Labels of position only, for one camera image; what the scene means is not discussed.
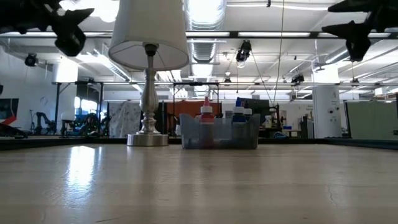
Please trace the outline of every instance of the ceiling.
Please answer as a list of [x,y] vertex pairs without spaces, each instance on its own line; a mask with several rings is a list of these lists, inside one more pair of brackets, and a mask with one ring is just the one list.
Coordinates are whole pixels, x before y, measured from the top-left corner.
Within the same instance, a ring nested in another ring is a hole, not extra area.
[[[225,11],[225,19],[222,30],[225,31],[321,31],[323,26],[347,23],[351,20],[362,22],[365,13],[329,13],[325,10],[328,6],[339,2],[335,0],[286,0],[285,8],[282,8],[281,0],[272,0],[272,7],[264,6],[265,1],[228,0]],[[113,15],[114,7],[109,11],[102,9],[102,13]],[[113,29],[113,22],[104,22],[100,17],[90,17],[80,27],[84,31],[108,31]],[[226,72],[230,72],[232,82],[290,82],[297,72],[302,73],[306,82],[312,81],[311,61],[325,58],[338,51],[345,49],[345,41],[339,39],[251,39],[252,55],[246,61],[244,68],[237,68],[235,54],[240,47],[242,39],[218,39],[216,58],[213,61],[213,72],[207,78],[209,82],[223,82]],[[62,55],[55,48],[53,39],[2,39],[0,44],[7,45],[9,53],[24,57],[29,52],[38,53],[38,58],[47,63],[56,63]],[[104,46],[109,46],[110,39],[88,39],[85,52],[97,49],[106,55]],[[398,62],[397,40],[382,40],[374,44],[362,63],[347,62],[340,60],[336,63],[341,82],[349,82],[353,77],[359,77],[361,82],[397,82],[398,70],[394,69],[394,63]],[[110,69],[99,61],[88,60],[84,57],[74,58],[81,65],[80,78],[93,77],[99,82],[120,82]],[[122,68],[131,80],[143,81],[142,72]],[[181,79],[183,81],[193,80],[192,67],[182,68]],[[126,89],[136,90],[131,86],[112,86],[113,91]],[[264,86],[238,85],[222,86],[224,89],[261,90]],[[290,89],[288,86],[280,86],[278,89]],[[352,87],[341,86],[342,89],[350,90]],[[361,87],[361,94],[373,93],[375,86]]]

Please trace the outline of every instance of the white bottle cap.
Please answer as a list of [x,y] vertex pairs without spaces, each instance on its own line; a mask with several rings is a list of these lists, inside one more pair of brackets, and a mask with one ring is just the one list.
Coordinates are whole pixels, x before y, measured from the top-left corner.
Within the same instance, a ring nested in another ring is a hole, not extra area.
[[200,108],[200,113],[212,113],[213,107],[212,106],[202,106]]
[[252,111],[251,111],[250,108],[246,108],[246,109],[244,109],[243,114],[245,114],[245,115],[252,115]]
[[235,106],[233,108],[233,113],[243,113],[244,108],[242,106]]

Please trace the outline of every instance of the ceiling duct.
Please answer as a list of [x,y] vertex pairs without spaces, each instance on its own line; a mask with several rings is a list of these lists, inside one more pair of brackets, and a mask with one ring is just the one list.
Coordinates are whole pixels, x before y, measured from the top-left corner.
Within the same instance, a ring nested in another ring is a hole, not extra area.
[[[220,30],[224,23],[226,0],[184,0],[184,10],[188,30]],[[214,62],[217,49],[216,43],[194,42],[190,44],[190,48],[192,53],[192,62]],[[192,65],[192,73],[194,76],[200,78],[210,77],[213,73],[213,65]],[[201,92],[197,95],[204,96],[205,93]]]

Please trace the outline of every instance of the table surface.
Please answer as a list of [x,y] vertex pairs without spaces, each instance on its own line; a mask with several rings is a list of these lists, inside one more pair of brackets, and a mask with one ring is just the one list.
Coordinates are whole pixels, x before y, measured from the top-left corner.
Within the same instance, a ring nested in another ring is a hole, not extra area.
[[0,152],[0,223],[397,223],[398,152],[123,145]]

